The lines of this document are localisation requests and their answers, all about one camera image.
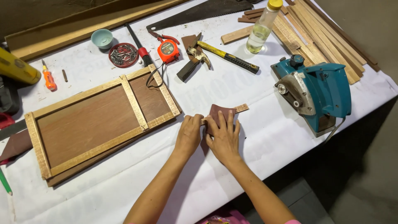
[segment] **hammer head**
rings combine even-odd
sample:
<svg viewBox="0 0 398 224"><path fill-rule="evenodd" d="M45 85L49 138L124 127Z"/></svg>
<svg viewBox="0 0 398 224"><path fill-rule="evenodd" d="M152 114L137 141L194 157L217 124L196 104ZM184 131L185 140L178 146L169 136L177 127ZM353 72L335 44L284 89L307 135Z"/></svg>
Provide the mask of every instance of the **hammer head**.
<svg viewBox="0 0 398 224"><path fill-rule="evenodd" d="M204 61L207 64L207 67L210 69L210 60L205 53L198 51L196 48L191 46L188 47L187 53L194 56L199 61Z"/></svg>

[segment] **saw blade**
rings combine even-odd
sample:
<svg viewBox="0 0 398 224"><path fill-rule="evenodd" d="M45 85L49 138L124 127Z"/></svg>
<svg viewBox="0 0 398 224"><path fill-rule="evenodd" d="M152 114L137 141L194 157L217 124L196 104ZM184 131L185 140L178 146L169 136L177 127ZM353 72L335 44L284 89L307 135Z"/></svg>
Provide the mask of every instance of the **saw blade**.
<svg viewBox="0 0 398 224"><path fill-rule="evenodd" d="M247 1L236 0L208 0L174 16L160 20L146 27L148 31L161 30L177 25L204 20L212 17L250 10L253 5Z"/></svg>

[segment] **workbench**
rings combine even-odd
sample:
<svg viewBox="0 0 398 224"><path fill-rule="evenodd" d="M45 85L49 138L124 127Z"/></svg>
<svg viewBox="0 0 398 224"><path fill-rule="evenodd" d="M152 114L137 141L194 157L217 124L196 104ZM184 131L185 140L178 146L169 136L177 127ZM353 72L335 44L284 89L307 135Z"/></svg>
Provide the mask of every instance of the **workbench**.
<svg viewBox="0 0 398 224"><path fill-rule="evenodd" d="M167 18L205 0L193 0L131 23L132 29L153 60L159 59L160 45L146 26ZM263 1L255 8L266 6ZM222 58L205 51L212 68L199 65L186 83L176 73L188 62L179 45L181 56L167 66L164 81L180 104L183 115L209 113L212 104L234 107L247 103L249 110L236 116L242 128L240 153L248 166L265 179L288 163L322 143L327 134L315 138L305 120L283 99L274 84L277 82L270 65L289 57L272 33L258 55L246 51L246 40L222 45L220 36L250 24L238 23L242 12L210 18L159 31L176 37L202 32L202 40L223 51L260 66L254 75ZM125 27L113 29L114 38L122 43L133 43ZM37 84L19 90L22 108L13 116L16 121L23 114L56 103L79 92L111 81L122 74L140 69L140 64L125 69L114 68L107 52L101 52L89 40L48 54L30 64L41 70L44 59L53 73L58 90L50 92L42 78ZM398 86L382 71L375 72L368 65L361 80L350 86L352 114L338 130L380 107L398 94ZM64 82L62 69L68 82ZM42 180L34 150L3 170L13 196L0 189L0 220L3 224L26 223L122 223L126 214L145 187L154 178L171 154L183 116L128 147L95 164L63 184L48 188ZM3 150L8 139L0 143ZM159 223L194 223L243 193L243 189L214 157L205 155L201 146L188 161L174 187Z"/></svg>

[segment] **blue power tool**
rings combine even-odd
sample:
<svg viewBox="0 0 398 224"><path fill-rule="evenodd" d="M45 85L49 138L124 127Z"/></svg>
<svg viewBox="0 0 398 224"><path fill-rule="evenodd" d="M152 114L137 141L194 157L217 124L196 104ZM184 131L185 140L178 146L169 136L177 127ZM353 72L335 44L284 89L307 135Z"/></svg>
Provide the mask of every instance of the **blue power tool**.
<svg viewBox="0 0 398 224"><path fill-rule="evenodd" d="M305 67L301 55L282 58L271 65L279 81L279 93L307 121L316 137L332 131L326 141L351 114L351 92L345 65L320 63ZM335 127L336 117L343 118Z"/></svg>

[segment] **tape measure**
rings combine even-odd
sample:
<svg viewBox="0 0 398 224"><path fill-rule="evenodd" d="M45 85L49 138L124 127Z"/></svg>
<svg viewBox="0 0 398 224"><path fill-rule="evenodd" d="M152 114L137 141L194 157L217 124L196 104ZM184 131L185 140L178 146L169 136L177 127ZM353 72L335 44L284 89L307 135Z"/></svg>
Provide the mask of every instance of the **tape measure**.
<svg viewBox="0 0 398 224"><path fill-rule="evenodd" d="M160 59L165 63L168 64L174 60L178 60L179 51L177 48L177 44L172 40L165 40L162 44L158 47L158 54Z"/></svg>

